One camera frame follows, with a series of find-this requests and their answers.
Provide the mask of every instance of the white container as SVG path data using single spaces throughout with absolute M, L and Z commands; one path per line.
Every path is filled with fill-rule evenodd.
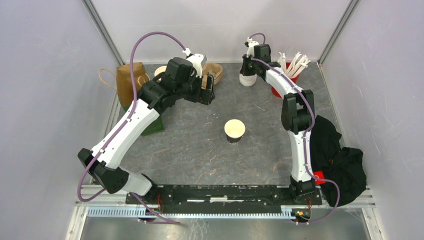
M 245 86 L 245 87 L 250 87 L 253 84 L 256 83 L 256 78 L 257 75 L 253 75 L 253 76 L 243 76 L 242 74 L 239 75 L 238 79 L 240 81 L 240 83 Z

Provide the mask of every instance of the black and white cup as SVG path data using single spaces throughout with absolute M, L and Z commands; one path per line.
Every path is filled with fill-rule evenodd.
M 231 119 L 226 122 L 224 131 L 228 142 L 230 144 L 236 144 L 242 139 L 243 134 L 245 134 L 246 126 L 238 119 Z

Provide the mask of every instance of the bundle of white sticks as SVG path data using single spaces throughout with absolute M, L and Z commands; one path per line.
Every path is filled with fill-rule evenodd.
M 277 62 L 281 65 L 281 68 L 284 70 L 287 77 L 291 79 L 297 77 L 305 68 L 308 67 L 308 63 L 311 62 L 306 55 L 302 55 L 301 52 L 298 52 L 296 53 L 296 56 L 294 56 L 290 65 L 286 67 L 286 55 L 279 52 L 279 56 L 280 57 Z

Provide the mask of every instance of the red cup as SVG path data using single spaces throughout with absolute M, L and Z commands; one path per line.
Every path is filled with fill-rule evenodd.
M 285 67 L 288 68 L 289 66 L 290 66 L 290 62 L 286 62 Z M 299 76 L 300 76 L 300 74 L 297 75 L 296 77 L 290 78 L 290 79 L 293 83 L 296 83 L 298 81 Z M 271 92 L 272 92 L 272 94 L 274 94 L 274 96 L 281 98 L 280 94 L 277 92 L 277 90 L 275 88 L 272 87 Z

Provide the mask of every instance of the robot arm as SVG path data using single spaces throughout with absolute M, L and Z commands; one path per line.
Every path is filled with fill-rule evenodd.
M 304 90 L 293 82 L 287 82 L 286 79 L 281 76 L 284 75 L 284 72 L 280 64 L 276 61 L 271 61 L 271 48 L 268 44 L 259 44 L 248 38 L 245 45 L 248 47 L 248 50 L 247 54 L 243 56 L 240 74 L 243 76 L 258 75 L 265 82 L 274 87 L 283 98 L 281 123 L 284 129 L 288 131 L 293 161 L 290 187 L 296 196 L 313 193 L 315 190 L 315 181 L 311 178 L 306 169 L 306 167 L 308 167 L 309 171 L 312 172 L 310 164 L 310 132 L 305 134 L 306 145 L 303 141 L 304 131 L 312 124 L 312 119 L 298 91 L 306 98 L 312 111 L 314 111 L 314 95 L 311 90 Z M 255 59 L 267 63 L 277 70 L 278 73 Z M 307 152 L 307 164 L 305 164 L 304 148 L 306 148 Z
M 78 158 L 84 167 L 95 155 L 101 153 L 89 174 L 110 194 L 119 190 L 144 196 L 152 187 L 152 181 L 142 174 L 136 174 L 120 167 L 125 153 L 140 134 L 156 120 L 167 108 L 179 99 L 209 105 L 214 94 L 214 77 L 202 78 L 202 65 L 206 56 L 192 54 L 187 59 L 174 57 L 169 60 L 166 71 L 145 83 L 138 91 L 135 111 L 130 117 L 127 111 L 112 131 L 91 150 L 83 148 Z M 117 133 L 124 121 L 126 125 Z M 113 140 L 102 149 L 105 142 L 115 135 Z

